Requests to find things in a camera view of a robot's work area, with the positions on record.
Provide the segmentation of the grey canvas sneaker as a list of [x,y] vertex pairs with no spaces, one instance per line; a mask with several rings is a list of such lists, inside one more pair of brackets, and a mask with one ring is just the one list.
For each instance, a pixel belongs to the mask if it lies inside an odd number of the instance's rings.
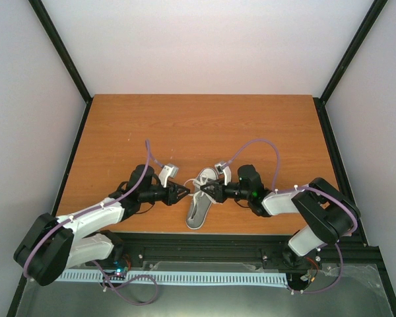
[[[198,175],[200,174],[207,174],[213,180],[218,180],[218,174],[213,168],[204,168]],[[191,197],[191,205],[185,220],[187,227],[191,230],[200,229],[203,226],[212,205],[213,203],[211,203],[206,197],[202,197],[197,201],[197,203],[194,203]]]

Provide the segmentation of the white shoelace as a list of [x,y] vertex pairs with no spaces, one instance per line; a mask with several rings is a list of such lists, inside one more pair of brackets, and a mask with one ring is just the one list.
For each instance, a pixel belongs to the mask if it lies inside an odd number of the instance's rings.
[[192,184],[194,185],[196,192],[194,192],[193,194],[189,194],[189,196],[192,197],[192,201],[194,203],[197,203],[197,201],[199,199],[201,199],[202,197],[205,197],[200,192],[200,186],[203,184],[206,184],[207,182],[210,182],[210,181],[213,181],[213,179],[210,178],[207,174],[200,174],[200,175],[198,175],[198,177],[190,178],[184,183],[184,185],[186,185],[188,182],[192,182]]

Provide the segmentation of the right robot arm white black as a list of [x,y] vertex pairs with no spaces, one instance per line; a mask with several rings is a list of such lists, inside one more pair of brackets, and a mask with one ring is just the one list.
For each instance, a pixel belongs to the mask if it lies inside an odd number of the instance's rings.
[[334,244],[358,228],[359,208],[323,178],[290,190],[270,190],[252,164],[239,167],[237,182],[231,181],[230,171],[225,172],[220,166],[217,171],[224,174],[223,179],[209,178],[199,185],[201,192],[214,202],[244,200],[259,217],[290,213],[302,216],[306,226],[292,235],[282,251],[283,262],[290,268],[301,265],[313,250]]

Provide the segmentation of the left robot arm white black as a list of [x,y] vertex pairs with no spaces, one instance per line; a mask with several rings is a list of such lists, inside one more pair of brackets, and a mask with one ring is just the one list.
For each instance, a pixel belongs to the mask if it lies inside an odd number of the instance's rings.
[[49,213],[38,216],[16,248],[14,261],[25,278],[41,286],[54,282],[66,269],[92,260],[120,264],[124,249],[101,229],[130,218],[144,203],[171,206],[189,195],[187,187],[173,182],[177,172],[172,164],[163,166],[159,174],[141,164],[99,203],[59,217]]

